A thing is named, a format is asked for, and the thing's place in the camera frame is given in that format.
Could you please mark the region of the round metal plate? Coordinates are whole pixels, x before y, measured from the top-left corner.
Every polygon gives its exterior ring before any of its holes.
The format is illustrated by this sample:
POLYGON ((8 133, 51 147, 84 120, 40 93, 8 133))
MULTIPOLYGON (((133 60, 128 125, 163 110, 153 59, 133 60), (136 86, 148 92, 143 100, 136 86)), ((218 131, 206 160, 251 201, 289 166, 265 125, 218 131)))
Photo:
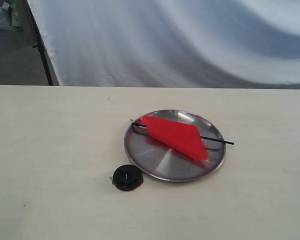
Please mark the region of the round metal plate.
POLYGON ((195 161, 189 156, 150 137, 145 128, 130 125, 124 136, 129 160, 144 173, 168 182, 189 182, 217 170, 224 162, 226 145, 221 132, 207 119, 178 109, 160 109, 147 116, 167 119, 198 128, 207 148, 208 158, 195 161))

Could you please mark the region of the black round plastic knob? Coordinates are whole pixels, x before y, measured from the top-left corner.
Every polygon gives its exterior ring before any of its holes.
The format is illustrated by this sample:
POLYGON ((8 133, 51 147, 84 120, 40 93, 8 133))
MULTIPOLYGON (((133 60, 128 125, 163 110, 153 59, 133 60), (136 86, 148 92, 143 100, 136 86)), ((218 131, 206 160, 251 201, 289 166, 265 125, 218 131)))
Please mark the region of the black round plastic knob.
POLYGON ((132 191, 144 182, 142 171, 132 164, 119 166, 109 178, 118 190, 124 192, 132 191))

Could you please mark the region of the white sacks in background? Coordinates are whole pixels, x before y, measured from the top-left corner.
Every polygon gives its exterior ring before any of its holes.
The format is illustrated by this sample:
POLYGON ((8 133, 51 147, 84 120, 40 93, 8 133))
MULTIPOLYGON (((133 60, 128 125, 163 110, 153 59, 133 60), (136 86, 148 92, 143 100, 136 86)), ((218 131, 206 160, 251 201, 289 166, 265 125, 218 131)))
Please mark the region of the white sacks in background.
POLYGON ((15 0, 0 0, 0 31, 22 31, 15 0))

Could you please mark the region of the white backdrop cloth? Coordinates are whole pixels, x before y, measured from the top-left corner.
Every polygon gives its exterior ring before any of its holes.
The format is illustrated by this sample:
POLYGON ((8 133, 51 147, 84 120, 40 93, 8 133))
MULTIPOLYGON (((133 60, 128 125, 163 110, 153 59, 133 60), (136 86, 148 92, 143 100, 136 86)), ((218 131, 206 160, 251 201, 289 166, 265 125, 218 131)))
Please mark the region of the white backdrop cloth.
POLYGON ((62 86, 300 89, 300 0, 31 0, 62 86))

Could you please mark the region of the red flag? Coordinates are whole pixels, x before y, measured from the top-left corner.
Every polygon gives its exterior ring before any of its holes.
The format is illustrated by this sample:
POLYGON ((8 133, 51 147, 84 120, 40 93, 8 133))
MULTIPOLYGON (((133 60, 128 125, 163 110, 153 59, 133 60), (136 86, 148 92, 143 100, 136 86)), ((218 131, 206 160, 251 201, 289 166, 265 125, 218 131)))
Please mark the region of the red flag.
POLYGON ((158 117, 144 116, 132 122, 133 126, 147 130, 153 139, 187 155, 197 162, 206 161, 208 149, 203 140, 233 145, 233 142, 202 136, 198 127, 158 117))

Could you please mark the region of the black backdrop stand pole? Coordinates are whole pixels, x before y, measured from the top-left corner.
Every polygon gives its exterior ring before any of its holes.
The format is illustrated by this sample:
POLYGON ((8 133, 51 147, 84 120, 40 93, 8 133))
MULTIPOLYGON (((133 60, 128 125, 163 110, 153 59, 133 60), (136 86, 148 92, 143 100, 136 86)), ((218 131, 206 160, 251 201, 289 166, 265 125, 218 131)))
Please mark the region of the black backdrop stand pole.
POLYGON ((45 72, 45 75, 46 75, 46 78, 47 78, 48 85, 49 86, 54 86, 51 71, 50 71, 50 68, 49 68, 49 65, 48 65, 47 56, 46 56, 46 53, 45 53, 45 47, 44 47, 44 44, 43 44, 43 41, 42 41, 42 37, 41 37, 40 31, 39 31, 38 25, 37 25, 37 23, 35 21, 35 18, 33 16, 32 10, 31 10, 30 7, 28 7, 28 8, 29 8, 31 22, 32 22, 32 25, 33 25, 34 36, 35 36, 35 40, 36 40, 36 44, 34 44, 32 47, 37 48, 37 50, 39 52, 39 55, 40 55, 40 58, 41 58, 41 61, 42 61, 42 65, 43 65, 43 69, 44 69, 44 72, 45 72))

